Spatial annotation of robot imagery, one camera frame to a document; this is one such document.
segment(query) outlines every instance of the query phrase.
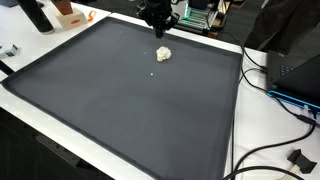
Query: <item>orange object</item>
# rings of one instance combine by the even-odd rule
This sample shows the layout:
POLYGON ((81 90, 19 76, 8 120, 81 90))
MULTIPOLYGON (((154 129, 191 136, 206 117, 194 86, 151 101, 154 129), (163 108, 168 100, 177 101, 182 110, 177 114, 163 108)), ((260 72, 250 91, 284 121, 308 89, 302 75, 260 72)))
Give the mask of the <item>orange object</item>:
POLYGON ((97 14, 97 12, 95 12, 95 11, 90 11, 90 13, 89 13, 89 19, 87 20, 88 22, 91 22, 91 21, 93 21, 93 18, 96 16, 96 14, 97 14))

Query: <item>black cylinder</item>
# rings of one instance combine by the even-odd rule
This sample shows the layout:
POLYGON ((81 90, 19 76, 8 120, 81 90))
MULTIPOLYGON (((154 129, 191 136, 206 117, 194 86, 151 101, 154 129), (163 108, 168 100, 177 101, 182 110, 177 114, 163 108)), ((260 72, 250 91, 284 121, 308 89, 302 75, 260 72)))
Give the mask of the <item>black cylinder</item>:
POLYGON ((22 10, 27 14, 38 31, 42 34, 51 34, 54 28, 47 16, 39 7, 36 0, 17 0, 22 10))

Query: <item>gray mat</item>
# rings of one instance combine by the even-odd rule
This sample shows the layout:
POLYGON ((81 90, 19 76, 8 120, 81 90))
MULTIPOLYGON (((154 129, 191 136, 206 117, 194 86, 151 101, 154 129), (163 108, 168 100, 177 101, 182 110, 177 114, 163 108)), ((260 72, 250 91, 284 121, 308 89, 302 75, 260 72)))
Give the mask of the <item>gray mat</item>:
POLYGON ((155 178, 221 179, 241 55, 164 42, 159 63, 153 30, 107 18, 3 85, 155 178))

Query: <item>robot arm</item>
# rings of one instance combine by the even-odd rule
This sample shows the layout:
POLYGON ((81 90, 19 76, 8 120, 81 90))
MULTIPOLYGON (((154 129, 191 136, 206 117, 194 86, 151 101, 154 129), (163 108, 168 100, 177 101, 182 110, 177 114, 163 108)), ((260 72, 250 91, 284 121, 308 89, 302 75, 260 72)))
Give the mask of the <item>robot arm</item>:
POLYGON ((172 13, 171 0, 144 0, 144 4, 139 16, 153 27, 157 38, 178 23, 179 15, 172 13))

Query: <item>white table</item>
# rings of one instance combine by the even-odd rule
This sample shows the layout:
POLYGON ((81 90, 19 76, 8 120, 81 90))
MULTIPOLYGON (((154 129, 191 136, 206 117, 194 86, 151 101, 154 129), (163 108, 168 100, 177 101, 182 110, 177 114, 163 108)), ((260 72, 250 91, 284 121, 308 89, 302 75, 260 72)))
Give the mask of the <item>white table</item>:
MULTIPOLYGON (((94 22, 89 24, 88 27, 82 26, 65 32, 61 29, 57 20, 52 15, 55 11, 53 5, 46 1, 44 3, 46 4, 44 12, 56 28, 56 32, 48 36, 40 35, 19 7, 9 9, 0 6, 0 19, 5 20, 4 23, 0 24, 0 43, 14 43, 21 48, 17 56, 4 59, 4 62, 14 70, 18 70, 31 63, 92 24, 110 15, 110 13, 106 11, 73 4, 73 6, 76 6, 85 12, 85 14, 88 14, 90 10, 94 9, 97 12, 97 16, 95 17, 94 22)), ((110 17, 147 27, 145 22, 127 16, 111 14, 110 17)), ((188 32, 172 29, 168 33, 221 49, 238 53, 241 52, 241 49, 236 45, 188 32)), ((247 51, 257 63, 265 64, 265 53, 250 49, 247 49, 247 51)), ((248 69, 251 67, 254 67, 254 65, 250 63, 248 59, 245 59, 244 68, 248 69)), ((247 76, 253 84, 261 87, 265 86, 264 75, 257 72, 250 72, 247 76)), ((0 80, 5 77, 6 75, 0 73, 0 80)), ((62 124, 60 121, 22 101, 18 97, 15 97, 7 92, 2 86, 0 86, 0 106, 115 179, 152 179, 147 174, 110 153, 80 133, 62 124)), ((300 113, 301 111, 299 108, 293 106, 288 105, 288 107, 296 113, 300 113)), ((293 118, 290 114, 280 108, 274 100, 258 90, 253 89, 244 81, 241 83, 238 93, 235 120, 235 161, 237 161, 244 153, 255 147, 300 137, 308 131, 308 128, 309 125, 293 118)), ((289 169, 291 165, 286 160, 286 157, 293 149, 302 149, 303 153, 308 158, 320 162, 319 129, 316 129, 310 138, 302 142, 255 153, 244 162, 244 165, 270 165, 289 169)), ((229 157, 230 156, 228 156, 226 164, 226 174, 230 172, 229 157)), ((242 178, 241 176, 238 176, 238 179, 270 180, 278 179, 282 176, 281 173, 277 172, 253 171, 245 173, 242 178)), ((302 175, 302 177, 308 180, 318 180, 320 177, 320 167, 317 166, 312 172, 312 175, 302 175)))

